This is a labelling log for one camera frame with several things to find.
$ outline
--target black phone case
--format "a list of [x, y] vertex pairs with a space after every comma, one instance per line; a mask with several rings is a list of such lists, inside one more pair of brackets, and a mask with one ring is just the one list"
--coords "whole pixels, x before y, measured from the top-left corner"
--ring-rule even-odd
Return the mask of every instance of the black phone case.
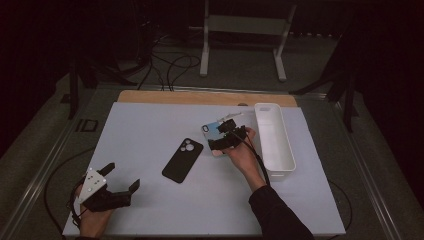
[[189, 138], [184, 139], [171, 160], [169, 160], [168, 164], [162, 170], [162, 175], [177, 183], [182, 183], [202, 150], [202, 144]]

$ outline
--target white table surface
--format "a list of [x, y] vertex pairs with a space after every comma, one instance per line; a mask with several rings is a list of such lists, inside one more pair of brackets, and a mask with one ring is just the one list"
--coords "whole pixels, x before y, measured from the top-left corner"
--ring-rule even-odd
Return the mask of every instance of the white table surface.
[[[105, 232], [118, 236], [252, 236], [260, 226], [250, 209], [251, 195], [227, 157], [213, 157], [201, 126], [253, 107], [115, 103], [90, 166], [116, 168], [106, 176], [108, 190], [126, 191], [137, 179], [132, 205], [117, 209]], [[300, 108], [282, 108], [296, 170], [271, 182], [280, 197], [316, 236], [344, 234], [337, 206]], [[182, 184], [162, 169], [184, 138], [204, 145]], [[79, 230], [68, 219], [64, 235]]]

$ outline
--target wire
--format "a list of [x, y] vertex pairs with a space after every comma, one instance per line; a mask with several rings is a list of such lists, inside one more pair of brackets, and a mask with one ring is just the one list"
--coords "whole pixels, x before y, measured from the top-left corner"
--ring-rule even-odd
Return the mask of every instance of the wire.
[[180, 43], [183, 42], [182, 40], [176, 40], [175, 42], [163, 42], [163, 41], [161, 41], [161, 40], [166, 39], [166, 38], [169, 38], [169, 37], [171, 37], [170, 34], [164, 35], [164, 36], [160, 37], [158, 39], [158, 44], [160, 44], [160, 45], [167, 45], [167, 46], [173, 46], [173, 45], [177, 45], [177, 44], [180, 44]]
[[47, 201], [47, 190], [50, 184], [51, 179], [53, 178], [54, 174], [61, 168], [63, 167], [66, 163], [70, 162], [71, 160], [76, 159], [77, 157], [80, 157], [88, 152], [91, 152], [95, 149], [95, 147], [89, 148], [87, 150], [84, 150], [68, 159], [66, 159], [65, 161], [63, 161], [61, 164], [59, 164], [50, 174], [49, 178], [46, 181], [46, 184], [44, 186], [44, 194], [43, 194], [43, 202], [44, 202], [44, 207], [46, 208], [47, 214], [49, 215], [50, 219], [52, 220], [53, 224], [55, 225], [56, 229], [59, 231], [60, 236], [62, 237], [62, 239], [66, 240], [66, 237], [64, 235], [62, 235], [62, 227], [60, 226], [59, 222], [56, 220], [56, 218], [53, 216], [50, 207], [48, 205], [48, 201]]
[[81, 217], [85, 212], [87, 212], [88, 208], [84, 209], [84, 211], [82, 213], [80, 213], [80, 215], [78, 215], [78, 217]]
[[71, 210], [72, 213], [72, 223], [77, 226], [78, 228], [80, 228], [81, 225], [81, 219], [80, 219], [80, 215], [77, 214], [77, 212], [75, 211], [75, 207], [74, 207], [74, 202], [75, 202], [75, 198], [76, 198], [76, 192], [78, 187], [84, 183], [84, 177], [81, 178], [77, 184], [75, 184], [74, 188], [71, 191], [71, 195], [69, 196], [69, 201], [66, 204], [67, 207]]
[[[180, 56], [180, 57], [177, 57], [176, 59], [174, 59], [172, 62], [170, 62], [170, 61], [168, 61], [168, 60], [166, 60], [166, 59], [163, 59], [163, 58], [161, 58], [161, 57], [159, 57], [159, 56], [157, 56], [157, 55], [155, 55], [155, 54], [153, 54], [152, 53], [152, 56], [153, 57], [155, 57], [155, 58], [157, 58], [157, 59], [159, 59], [159, 60], [161, 60], [161, 61], [163, 61], [163, 62], [165, 62], [165, 63], [168, 63], [170, 66], [168, 67], [168, 70], [167, 70], [167, 73], [166, 73], [166, 82], [167, 82], [167, 84], [168, 84], [168, 88], [169, 88], [169, 91], [174, 91], [174, 84], [175, 84], [175, 81], [178, 79], [178, 78], [180, 78], [184, 73], [186, 73], [190, 68], [194, 68], [194, 67], [197, 67], [199, 64], [200, 64], [200, 58], [198, 58], [198, 57], [196, 57], [196, 56], [192, 56], [192, 55], [189, 55], [189, 54], [187, 54], [187, 53], [184, 53], [184, 52], [156, 52], [156, 53], [173, 53], [173, 54], [183, 54], [183, 56]], [[178, 61], [180, 61], [180, 60], [182, 60], [182, 59], [185, 59], [185, 58], [188, 58], [189, 59], [189, 61], [190, 61], [190, 63], [188, 64], [188, 65], [179, 65], [179, 64], [177, 64], [177, 62]], [[171, 73], [171, 69], [173, 68], [173, 67], [177, 67], [177, 68], [182, 68], [182, 69], [184, 69], [180, 74], [178, 74], [175, 78], [173, 78], [173, 79], [171, 79], [171, 77], [170, 77], [170, 73]]]
[[152, 67], [155, 70], [156, 74], [158, 75], [158, 81], [161, 84], [161, 89], [160, 90], [161, 91], [165, 91], [165, 84], [164, 84], [164, 80], [162, 78], [162, 74], [160, 73], [160, 70], [157, 67], [155, 67], [153, 64], [152, 64]]
[[149, 65], [150, 65], [149, 70], [147, 71], [146, 75], [144, 75], [141, 82], [138, 84], [137, 90], [140, 90], [141, 85], [143, 85], [143, 83], [146, 81], [147, 77], [150, 75], [150, 71], [152, 71], [152, 67], [153, 67], [152, 57], [149, 57]]
[[[349, 221], [348, 221], [348, 223], [347, 223], [347, 225], [346, 225], [346, 227], [345, 227], [345, 231], [347, 232], [348, 230], [349, 230], [349, 228], [350, 228], [350, 226], [351, 226], [351, 224], [352, 224], [352, 220], [353, 220], [353, 207], [352, 207], [352, 203], [351, 203], [351, 201], [350, 201], [350, 199], [349, 199], [349, 197], [347, 196], [347, 194], [346, 194], [346, 192], [345, 191], [343, 191], [343, 189], [340, 187], [340, 186], [338, 186], [336, 183], [334, 183], [333, 181], [331, 181], [330, 179], [327, 179], [327, 181], [330, 183], [330, 184], [333, 184], [337, 189], [339, 189], [340, 190], [340, 192], [344, 195], [344, 197], [346, 198], [346, 200], [347, 200], [347, 202], [348, 202], [348, 204], [349, 204]], [[336, 236], [333, 236], [333, 237], [331, 237], [331, 238], [329, 238], [329, 239], [327, 239], [327, 240], [330, 240], [330, 239], [335, 239], [335, 238], [337, 238], [337, 237], [339, 237], [340, 235], [336, 235]]]
[[[241, 137], [239, 137], [237, 134], [235, 134], [234, 132], [230, 131], [230, 133], [232, 135], [234, 135], [236, 138], [238, 138], [242, 143], [244, 143], [249, 149], [250, 151], [252, 151], [253, 154], [255, 154], [256, 160], [259, 163], [259, 166], [261, 167], [262, 173], [265, 177], [265, 182], [268, 186], [271, 187], [271, 182], [269, 181], [269, 177], [268, 177], [268, 173], [266, 171], [264, 162], [262, 161], [261, 156], [259, 156], [259, 154], [256, 152], [256, 150], [252, 147], [253, 145], [249, 145], [244, 139], [241, 139]], [[250, 144], [252, 144], [252, 141], [250, 141], [249, 136], [247, 136], [247, 139], [249, 140]]]
[[140, 71], [143, 71], [144, 68], [146, 67], [146, 65], [147, 64], [145, 64], [145, 65], [139, 65], [139, 64], [137, 64], [137, 66], [132, 67], [132, 68], [129, 68], [129, 69], [122, 70], [118, 74], [121, 77], [130, 77], [132, 75], [135, 75], [135, 74], [139, 73]]

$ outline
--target human hand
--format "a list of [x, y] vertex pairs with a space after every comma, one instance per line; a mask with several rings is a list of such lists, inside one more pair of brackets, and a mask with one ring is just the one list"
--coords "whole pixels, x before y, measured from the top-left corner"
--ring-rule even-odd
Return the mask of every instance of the human hand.
[[[79, 196], [82, 189], [80, 185], [76, 191], [76, 195]], [[81, 224], [80, 224], [80, 236], [100, 238], [106, 226], [112, 216], [114, 209], [106, 210], [103, 212], [92, 212], [88, 210], [83, 204], [80, 205], [81, 213]]]
[[[253, 143], [251, 143], [251, 141], [255, 137], [256, 132], [255, 130], [249, 127], [246, 127], [246, 131], [247, 137], [245, 139], [245, 142], [249, 144], [252, 148], [254, 148], [254, 146], [252, 145]], [[237, 169], [241, 171], [252, 191], [255, 191], [256, 189], [266, 185], [265, 181], [262, 179], [259, 173], [256, 156], [251, 151], [251, 149], [246, 146], [245, 143], [240, 143], [235, 148], [227, 148], [222, 151], [231, 158], [231, 161], [233, 162], [234, 166], [236, 166]]]

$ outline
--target white plastic tray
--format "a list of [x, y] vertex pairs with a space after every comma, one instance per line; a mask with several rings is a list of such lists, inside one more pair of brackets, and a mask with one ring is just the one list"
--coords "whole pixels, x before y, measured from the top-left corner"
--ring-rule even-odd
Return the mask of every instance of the white plastic tray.
[[255, 114], [270, 181], [281, 181], [296, 169], [281, 108], [275, 103], [257, 103]]

